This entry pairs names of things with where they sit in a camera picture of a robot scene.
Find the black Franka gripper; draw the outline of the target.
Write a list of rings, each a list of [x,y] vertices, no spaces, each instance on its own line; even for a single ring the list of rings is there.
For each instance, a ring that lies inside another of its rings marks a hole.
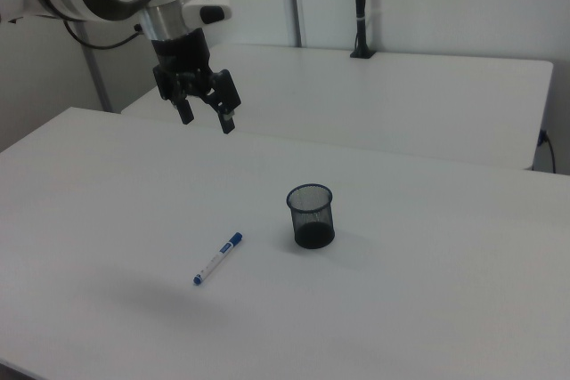
[[[230,72],[210,68],[210,51],[202,29],[174,40],[154,41],[159,64],[153,74],[161,98],[170,101],[183,124],[193,119],[187,98],[194,96],[217,110],[224,134],[235,129],[233,116],[241,104]]]

